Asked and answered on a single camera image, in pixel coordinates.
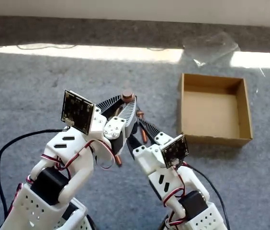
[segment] plastic bag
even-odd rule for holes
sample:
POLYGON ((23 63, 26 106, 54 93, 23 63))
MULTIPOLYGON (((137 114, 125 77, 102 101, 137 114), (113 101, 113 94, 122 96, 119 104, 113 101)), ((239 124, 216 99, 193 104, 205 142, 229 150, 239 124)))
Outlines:
POLYGON ((198 67, 239 50, 238 44, 225 32, 185 38, 183 46, 185 54, 190 56, 198 67))

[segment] black cable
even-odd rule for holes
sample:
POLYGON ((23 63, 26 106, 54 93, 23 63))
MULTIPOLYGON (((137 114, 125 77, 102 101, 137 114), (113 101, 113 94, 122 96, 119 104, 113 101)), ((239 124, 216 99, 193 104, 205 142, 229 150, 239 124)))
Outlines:
POLYGON ((207 182, 211 185, 211 187, 213 188, 213 190, 215 191, 215 193, 217 194, 219 200, 220 200, 220 203, 221 203, 221 206, 222 206, 222 209, 223 209, 223 213, 224 213, 224 216, 225 216, 225 222, 226 222, 226 227, 227 227, 227 230, 230 230, 230 224, 229 224, 229 219, 227 217, 227 213, 226 213, 226 209, 225 209, 225 204, 219 194, 219 192, 217 191, 217 189, 215 188, 215 186, 213 185, 213 183, 207 178, 207 176, 205 176, 202 172, 200 172, 199 170, 195 169, 194 167, 192 167, 191 165, 189 165, 188 163, 186 165, 184 165, 188 168, 191 168, 193 169, 194 171, 196 171, 198 174, 200 174, 201 176, 203 176, 207 182))
MULTIPOLYGON (((1 156, 2 153, 12 144, 14 144, 15 142, 17 142, 18 140, 33 136, 33 135, 37 135, 37 134, 42 134, 42 133, 59 133, 62 131, 67 131, 69 128, 67 129, 45 129, 45 130, 41 130, 41 131, 36 131, 36 132, 32 132, 32 133, 28 133, 28 134, 24 134, 22 136, 19 136, 13 140, 11 140, 9 143, 7 143, 6 145, 3 146, 3 148, 0 150, 0 164, 1 164, 1 156)), ((8 215, 8 210, 7 210, 7 205, 6 205, 6 200, 4 197, 4 193, 3 193, 3 189, 2 189, 2 185, 1 185, 1 178, 0 178, 0 198, 3 204, 3 210, 4 210, 4 219, 7 218, 8 215)))

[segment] open cardboard box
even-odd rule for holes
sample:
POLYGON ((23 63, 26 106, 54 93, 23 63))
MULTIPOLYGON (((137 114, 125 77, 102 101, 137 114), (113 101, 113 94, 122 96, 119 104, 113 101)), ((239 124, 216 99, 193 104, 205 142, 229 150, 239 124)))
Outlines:
POLYGON ((182 74, 178 132, 188 142, 241 147, 253 139, 245 79, 182 74))

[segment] white robotic arm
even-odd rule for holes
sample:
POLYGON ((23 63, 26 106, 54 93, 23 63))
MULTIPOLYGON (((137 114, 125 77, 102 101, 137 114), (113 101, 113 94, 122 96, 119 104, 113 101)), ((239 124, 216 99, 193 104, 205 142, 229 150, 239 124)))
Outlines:
POLYGON ((183 161, 188 155, 184 135, 172 138, 147 121, 139 123, 152 145, 147 148, 131 136, 129 150, 164 206, 172 210, 160 229, 226 230, 208 191, 183 161))
POLYGON ((47 143, 27 182, 19 184, 1 230, 95 230, 87 208, 74 196, 92 175, 94 159, 101 167, 110 167, 100 161, 114 163, 125 143, 159 199, 171 210, 160 229, 226 230, 208 191, 183 161, 188 155, 184 135, 172 138, 137 119, 136 101, 133 94, 122 94, 96 105, 65 91, 61 119, 70 128, 47 143), (138 125, 151 146, 133 136, 138 125))
POLYGON ((19 187, 1 229, 95 229, 86 207, 74 196, 92 175, 94 158, 114 163, 114 155, 121 153, 132 133, 135 112, 135 97, 125 103, 123 96, 116 96, 96 106, 65 91, 62 121, 71 128, 47 143, 27 183, 19 187), (114 116, 117 108, 121 112, 114 116))

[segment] circuit board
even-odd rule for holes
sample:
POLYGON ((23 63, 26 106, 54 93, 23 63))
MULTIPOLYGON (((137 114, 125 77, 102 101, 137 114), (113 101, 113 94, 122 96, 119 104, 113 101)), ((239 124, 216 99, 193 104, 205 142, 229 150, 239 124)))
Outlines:
POLYGON ((185 135, 175 140, 161 150, 166 168, 181 166, 184 158, 189 154, 185 135))
POLYGON ((61 121, 88 135, 95 104, 80 95, 65 90, 61 121))

